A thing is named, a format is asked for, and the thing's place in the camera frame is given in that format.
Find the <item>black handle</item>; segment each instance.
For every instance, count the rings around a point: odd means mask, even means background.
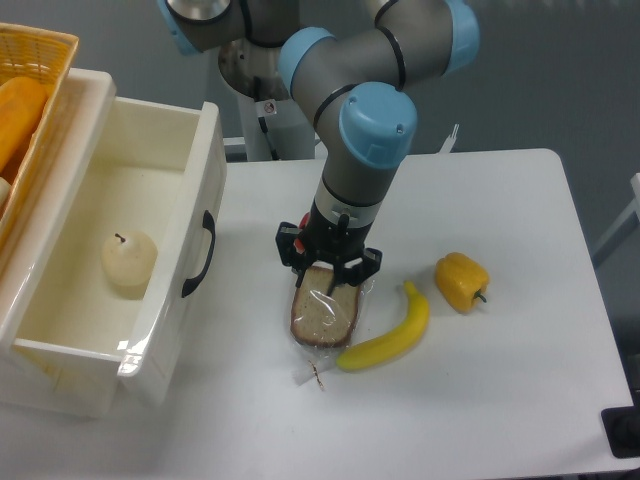
[[[204,276],[207,274],[209,270],[209,266],[211,265],[211,259],[213,258],[213,249],[216,246],[216,222],[213,219],[213,215],[209,210],[204,211],[204,216],[202,217],[202,228],[205,228],[211,232],[211,244],[209,245],[209,252],[207,253],[207,260],[204,262],[204,267],[202,267],[202,271],[193,278],[187,278],[182,285],[182,298],[188,297],[193,292],[195,292],[198,285],[204,280]]]

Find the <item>pear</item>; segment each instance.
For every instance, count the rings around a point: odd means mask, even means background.
[[[157,256],[156,244],[146,233],[116,233],[102,246],[102,268],[114,285],[136,287],[149,281]]]

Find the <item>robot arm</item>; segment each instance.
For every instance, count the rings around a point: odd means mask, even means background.
[[[374,30],[338,41],[307,28],[285,43],[279,60],[285,86],[328,158],[306,226],[283,222],[276,243],[298,284],[314,262],[333,265],[329,295],[380,268],[382,253],[364,240],[417,126],[415,107],[400,90],[466,65],[479,44],[475,16],[462,0],[369,5],[379,7],[371,8]]]
[[[324,29],[299,30],[298,0],[157,1],[183,53],[238,39],[248,42],[246,52],[255,46],[257,61],[243,58],[255,67],[245,78],[268,86],[265,98],[284,83],[283,98],[298,103],[327,147],[308,222],[283,222],[276,235],[298,285],[316,261],[333,265],[328,294],[376,273],[382,252],[364,242],[417,126],[401,91],[473,61],[479,30],[464,0],[365,0],[375,28],[340,41]],[[256,101],[264,96],[258,90]]]

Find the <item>banana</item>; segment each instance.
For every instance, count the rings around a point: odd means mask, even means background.
[[[404,282],[409,306],[404,321],[388,333],[345,350],[336,359],[336,365],[353,372],[386,362],[415,345],[429,323],[429,302],[410,281]]]

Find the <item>plastic bag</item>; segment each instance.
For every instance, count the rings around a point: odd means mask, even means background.
[[[293,278],[291,287],[291,309],[286,315],[290,338],[301,357],[293,380],[302,385],[315,377],[324,389],[318,375],[333,368],[336,357],[349,346],[374,280],[370,278],[357,287],[339,285],[329,296],[332,268],[322,264],[312,266],[300,288],[295,288],[296,279]]]

